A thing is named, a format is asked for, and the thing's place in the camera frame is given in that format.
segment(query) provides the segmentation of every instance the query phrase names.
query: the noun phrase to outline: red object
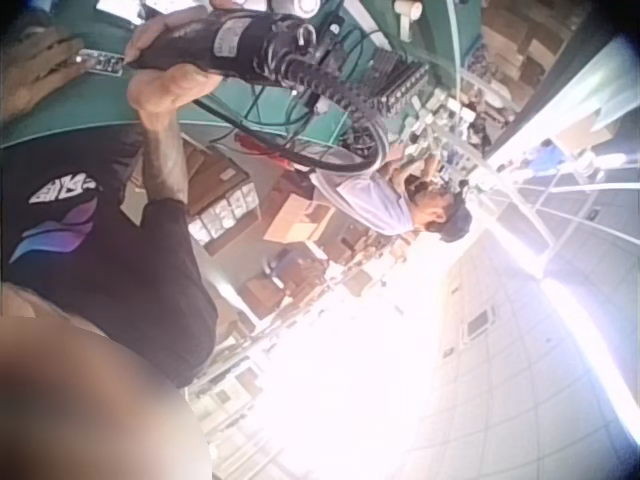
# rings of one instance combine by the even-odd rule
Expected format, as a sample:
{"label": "red object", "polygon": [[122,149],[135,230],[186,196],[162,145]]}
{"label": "red object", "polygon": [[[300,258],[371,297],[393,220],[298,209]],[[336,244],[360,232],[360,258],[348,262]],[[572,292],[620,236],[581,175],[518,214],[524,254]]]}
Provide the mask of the red object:
{"label": "red object", "polygon": [[272,152],[269,147],[262,145],[260,142],[254,140],[249,135],[244,133],[237,133],[235,136],[235,140],[245,150],[251,153],[264,155],[265,157],[273,160],[285,170],[293,170],[293,165],[291,165],[291,162],[289,160],[281,157],[277,152]]}

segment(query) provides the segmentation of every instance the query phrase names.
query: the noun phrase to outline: label on black device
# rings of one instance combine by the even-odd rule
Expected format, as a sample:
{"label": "label on black device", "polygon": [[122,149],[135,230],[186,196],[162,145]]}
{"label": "label on black device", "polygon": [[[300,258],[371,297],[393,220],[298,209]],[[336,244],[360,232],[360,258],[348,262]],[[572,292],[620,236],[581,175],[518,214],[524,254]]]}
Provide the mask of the label on black device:
{"label": "label on black device", "polygon": [[235,57],[240,36],[250,23],[250,18],[237,18],[225,23],[213,43],[213,53],[218,57]]}

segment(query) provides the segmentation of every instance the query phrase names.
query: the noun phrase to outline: sleeve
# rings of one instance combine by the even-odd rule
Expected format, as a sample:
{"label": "sleeve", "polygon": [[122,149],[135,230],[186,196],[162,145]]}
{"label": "sleeve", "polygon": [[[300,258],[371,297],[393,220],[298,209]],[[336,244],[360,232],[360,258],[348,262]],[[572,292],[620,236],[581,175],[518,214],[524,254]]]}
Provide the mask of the sleeve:
{"label": "sleeve", "polygon": [[173,318],[174,383],[183,387],[209,363],[215,346],[218,312],[205,288],[188,228],[187,206],[174,199],[154,200],[140,224],[148,248],[155,250],[155,270],[165,280],[162,295]]}

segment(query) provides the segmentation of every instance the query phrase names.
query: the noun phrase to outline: black t-shirt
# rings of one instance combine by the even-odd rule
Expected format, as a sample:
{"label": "black t-shirt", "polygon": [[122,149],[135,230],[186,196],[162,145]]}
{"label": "black t-shirt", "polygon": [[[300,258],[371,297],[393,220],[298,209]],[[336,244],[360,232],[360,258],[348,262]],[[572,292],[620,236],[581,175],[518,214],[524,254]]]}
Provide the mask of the black t-shirt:
{"label": "black t-shirt", "polygon": [[215,344],[186,206],[149,202],[140,226],[120,209],[131,160],[121,130],[90,129],[2,150],[3,281],[79,315],[188,385]]}

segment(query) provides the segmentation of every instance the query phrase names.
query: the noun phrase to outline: small circuit board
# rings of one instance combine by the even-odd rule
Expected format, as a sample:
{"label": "small circuit board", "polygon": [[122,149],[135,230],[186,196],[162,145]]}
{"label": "small circuit board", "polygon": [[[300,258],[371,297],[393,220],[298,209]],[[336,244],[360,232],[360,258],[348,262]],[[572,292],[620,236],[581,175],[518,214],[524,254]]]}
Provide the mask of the small circuit board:
{"label": "small circuit board", "polygon": [[92,73],[111,75],[113,77],[122,76],[124,68],[124,56],[117,53],[101,52],[99,50],[82,49],[76,57],[77,62],[95,59],[96,64],[89,69]]}

